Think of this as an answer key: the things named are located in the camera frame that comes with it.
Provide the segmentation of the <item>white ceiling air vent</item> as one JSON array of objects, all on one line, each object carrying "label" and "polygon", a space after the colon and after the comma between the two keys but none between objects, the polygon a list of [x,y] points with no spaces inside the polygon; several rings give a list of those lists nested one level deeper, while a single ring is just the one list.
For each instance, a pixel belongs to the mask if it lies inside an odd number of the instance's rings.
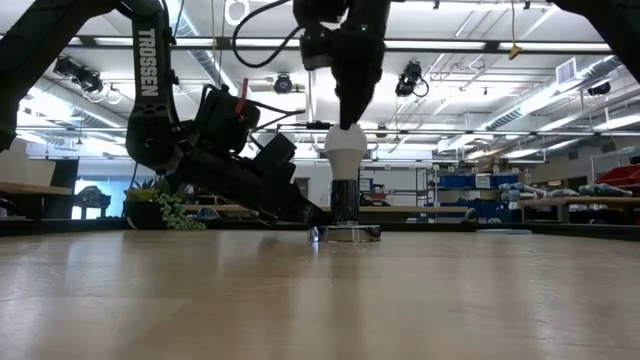
[{"label": "white ceiling air vent", "polygon": [[570,58],[555,69],[556,83],[559,86],[575,85],[578,81],[576,58]]}]

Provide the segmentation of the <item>ceiling light strip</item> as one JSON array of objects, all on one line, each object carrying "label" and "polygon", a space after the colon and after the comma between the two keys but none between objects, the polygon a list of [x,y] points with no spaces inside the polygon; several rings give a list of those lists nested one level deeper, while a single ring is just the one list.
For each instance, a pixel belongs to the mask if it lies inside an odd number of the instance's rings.
[{"label": "ceiling light strip", "polygon": [[[239,38],[237,49],[241,51],[272,51],[284,41],[284,38]],[[510,41],[502,40],[458,40],[458,39],[389,39],[385,41],[391,52],[420,53],[461,53],[461,54],[508,54],[512,49]],[[88,49],[127,49],[133,40],[127,36],[75,36],[69,42],[70,48]],[[183,37],[177,39],[175,50],[230,50],[231,39],[219,37],[216,40],[206,37]],[[534,55],[612,55],[613,50],[606,43],[598,42],[549,42],[519,41],[517,46],[522,54]]]}]

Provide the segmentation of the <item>shelf with blue bins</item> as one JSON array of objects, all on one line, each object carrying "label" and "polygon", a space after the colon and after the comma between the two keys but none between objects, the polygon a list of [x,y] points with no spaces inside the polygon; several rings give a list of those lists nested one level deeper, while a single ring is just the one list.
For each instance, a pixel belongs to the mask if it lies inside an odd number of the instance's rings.
[{"label": "shelf with blue bins", "polygon": [[434,200],[442,207],[474,209],[480,219],[497,218],[506,202],[500,186],[519,181],[517,175],[442,175],[434,189]]}]

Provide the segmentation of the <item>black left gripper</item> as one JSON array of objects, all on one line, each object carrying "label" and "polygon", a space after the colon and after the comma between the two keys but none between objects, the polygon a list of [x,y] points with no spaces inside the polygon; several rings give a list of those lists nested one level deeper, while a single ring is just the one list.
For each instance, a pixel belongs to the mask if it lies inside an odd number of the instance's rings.
[{"label": "black left gripper", "polygon": [[278,221],[324,226],[331,216],[305,198],[291,182],[295,145],[276,135],[253,158],[216,154],[203,147],[185,155],[178,177],[232,203]]}]

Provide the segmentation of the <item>thick wooden table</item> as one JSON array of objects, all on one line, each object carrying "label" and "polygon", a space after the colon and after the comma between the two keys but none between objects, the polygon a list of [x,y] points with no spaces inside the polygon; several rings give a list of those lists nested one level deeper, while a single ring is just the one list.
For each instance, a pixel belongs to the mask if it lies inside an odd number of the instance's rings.
[{"label": "thick wooden table", "polygon": [[69,188],[0,182],[0,209],[30,220],[71,219]]}]

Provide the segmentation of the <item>long wooden workbench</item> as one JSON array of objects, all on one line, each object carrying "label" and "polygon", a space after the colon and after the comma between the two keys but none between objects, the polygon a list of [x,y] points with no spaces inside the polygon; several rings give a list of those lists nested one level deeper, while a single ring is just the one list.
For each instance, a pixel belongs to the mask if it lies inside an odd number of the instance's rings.
[{"label": "long wooden workbench", "polygon": [[562,223],[568,223],[570,221],[569,207],[571,205],[606,205],[609,207],[622,209],[625,214],[634,216],[635,211],[640,210],[640,197],[547,197],[540,199],[519,200],[517,204],[522,209],[522,221],[526,220],[525,208],[555,206],[557,219]]}]

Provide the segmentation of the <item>black aluminium table frame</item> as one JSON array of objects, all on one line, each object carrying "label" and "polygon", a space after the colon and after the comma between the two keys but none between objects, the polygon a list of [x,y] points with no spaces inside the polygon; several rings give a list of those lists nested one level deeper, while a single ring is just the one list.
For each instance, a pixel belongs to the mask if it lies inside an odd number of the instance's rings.
[{"label": "black aluminium table frame", "polygon": [[[260,222],[209,221],[209,230],[308,230],[306,225],[277,224],[265,225]],[[478,230],[528,230],[533,234],[586,237],[640,242],[640,226],[591,225],[561,223],[516,223],[516,224],[429,224],[429,223],[381,223],[383,232],[475,232]],[[56,233],[97,232],[110,230],[129,230],[125,219],[96,220],[0,220],[0,237],[26,236]]]}]

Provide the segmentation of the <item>red storage bin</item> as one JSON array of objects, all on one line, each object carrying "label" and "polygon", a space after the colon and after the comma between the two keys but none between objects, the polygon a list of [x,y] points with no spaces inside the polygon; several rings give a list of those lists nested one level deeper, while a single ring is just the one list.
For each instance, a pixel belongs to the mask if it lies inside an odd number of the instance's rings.
[{"label": "red storage bin", "polygon": [[616,167],[599,176],[596,182],[623,189],[640,188],[640,165]]}]

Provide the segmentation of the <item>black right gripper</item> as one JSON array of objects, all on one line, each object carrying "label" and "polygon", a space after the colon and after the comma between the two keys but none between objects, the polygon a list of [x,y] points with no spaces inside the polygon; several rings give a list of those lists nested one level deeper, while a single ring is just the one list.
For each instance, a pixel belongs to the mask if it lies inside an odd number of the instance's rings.
[{"label": "black right gripper", "polygon": [[367,109],[373,97],[369,84],[380,81],[384,53],[384,38],[378,35],[361,30],[336,30],[332,34],[331,72],[337,81],[341,129],[350,129]]}]

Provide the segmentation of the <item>grey-blue material roll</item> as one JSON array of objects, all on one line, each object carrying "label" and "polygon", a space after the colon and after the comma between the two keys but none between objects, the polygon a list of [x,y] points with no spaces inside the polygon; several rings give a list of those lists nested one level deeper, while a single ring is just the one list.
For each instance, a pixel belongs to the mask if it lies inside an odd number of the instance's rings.
[{"label": "grey-blue material roll", "polygon": [[501,198],[505,202],[517,202],[520,200],[531,200],[544,198],[546,191],[538,189],[521,182],[504,183],[498,186]]},{"label": "grey-blue material roll", "polygon": [[629,190],[614,187],[606,183],[581,185],[579,187],[579,193],[584,196],[595,197],[631,197],[633,195]]}]

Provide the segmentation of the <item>black overhead mounted device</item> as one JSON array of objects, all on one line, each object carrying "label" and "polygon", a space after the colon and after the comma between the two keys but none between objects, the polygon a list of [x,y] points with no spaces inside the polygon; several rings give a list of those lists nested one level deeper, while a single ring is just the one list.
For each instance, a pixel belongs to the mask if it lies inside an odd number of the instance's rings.
[{"label": "black overhead mounted device", "polygon": [[[416,89],[423,85],[425,90],[418,93]],[[418,98],[426,97],[430,92],[428,82],[422,76],[422,67],[419,61],[409,61],[400,74],[396,84],[395,94],[397,97],[408,97],[414,95]]]},{"label": "black overhead mounted device", "polygon": [[273,84],[274,92],[279,95],[285,95],[290,93],[293,87],[294,87],[294,84],[290,79],[290,75],[287,73],[278,74]]},{"label": "black overhead mounted device", "polygon": [[89,94],[100,93],[104,89],[100,73],[74,62],[70,57],[59,56],[54,64],[53,72],[63,78],[68,78]]}]

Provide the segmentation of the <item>green potted plant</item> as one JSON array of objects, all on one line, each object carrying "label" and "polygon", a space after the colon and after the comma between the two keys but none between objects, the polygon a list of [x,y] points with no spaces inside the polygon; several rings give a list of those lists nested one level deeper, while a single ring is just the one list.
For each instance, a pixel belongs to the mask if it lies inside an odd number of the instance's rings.
[{"label": "green potted plant", "polygon": [[206,225],[190,218],[185,195],[171,189],[164,177],[134,183],[125,191],[123,213],[136,230],[203,231]]}]

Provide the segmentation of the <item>white lightbulb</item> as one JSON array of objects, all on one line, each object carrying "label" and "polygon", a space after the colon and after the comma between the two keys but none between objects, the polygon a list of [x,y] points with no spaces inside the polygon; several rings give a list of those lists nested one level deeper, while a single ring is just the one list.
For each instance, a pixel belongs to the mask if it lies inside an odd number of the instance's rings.
[{"label": "white lightbulb", "polygon": [[356,180],[367,152],[367,138],[358,124],[348,130],[334,126],[327,133],[324,150],[334,180]]}]

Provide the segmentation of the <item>silver ceiling ventilation duct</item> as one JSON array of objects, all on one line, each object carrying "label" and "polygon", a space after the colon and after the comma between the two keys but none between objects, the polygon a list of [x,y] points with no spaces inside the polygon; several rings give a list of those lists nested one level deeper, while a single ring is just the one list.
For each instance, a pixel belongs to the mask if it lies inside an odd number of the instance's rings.
[{"label": "silver ceiling ventilation duct", "polygon": [[575,85],[559,86],[556,83],[555,73],[554,78],[525,92],[510,104],[491,113],[478,127],[478,130],[493,131],[503,127],[555,103],[573,92],[610,79],[611,74],[623,66],[623,62],[615,55],[576,58],[576,63],[578,81]]}]

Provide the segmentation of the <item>chrome lamp socket base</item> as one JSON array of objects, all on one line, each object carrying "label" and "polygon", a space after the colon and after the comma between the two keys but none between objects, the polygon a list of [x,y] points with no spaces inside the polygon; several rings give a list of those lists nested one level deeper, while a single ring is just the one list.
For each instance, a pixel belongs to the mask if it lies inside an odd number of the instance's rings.
[{"label": "chrome lamp socket base", "polygon": [[379,225],[362,225],[360,215],[360,187],[357,179],[333,180],[330,193],[331,223],[312,227],[311,242],[368,243],[381,240]]}]

